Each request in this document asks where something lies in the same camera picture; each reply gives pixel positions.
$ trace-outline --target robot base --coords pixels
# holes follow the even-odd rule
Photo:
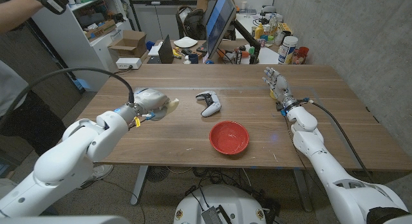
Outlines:
[[[209,207],[221,205],[230,218],[231,223],[266,223],[262,206],[251,195],[245,191],[230,185],[208,185],[201,188]],[[207,210],[205,199],[201,191],[197,189],[186,196],[176,208],[174,213],[174,224],[182,223],[205,223],[201,214]],[[218,214],[222,223],[226,223],[222,213]]]

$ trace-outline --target white game controller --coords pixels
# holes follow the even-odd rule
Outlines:
[[[201,112],[203,117],[209,117],[221,108],[218,96],[214,91],[202,92],[196,95],[196,99],[206,101],[207,108]]]

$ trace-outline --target person's arm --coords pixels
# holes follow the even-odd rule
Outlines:
[[[43,5],[37,0],[11,0],[0,4],[0,33],[5,33],[25,22]]]

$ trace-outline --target red object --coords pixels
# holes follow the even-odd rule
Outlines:
[[[209,133],[212,146],[223,154],[238,154],[246,149],[249,133],[237,122],[222,121]]]
[[[249,52],[248,51],[242,51],[242,58],[249,57]]]
[[[303,54],[303,55],[305,55],[305,56],[308,55],[308,52],[309,52],[309,49],[306,48],[306,47],[300,47],[300,48],[299,48],[299,53],[301,53],[301,54]]]

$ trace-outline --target computer monitor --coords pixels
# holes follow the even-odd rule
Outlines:
[[[216,0],[206,24],[207,53],[210,59],[235,16],[236,9],[232,0]]]

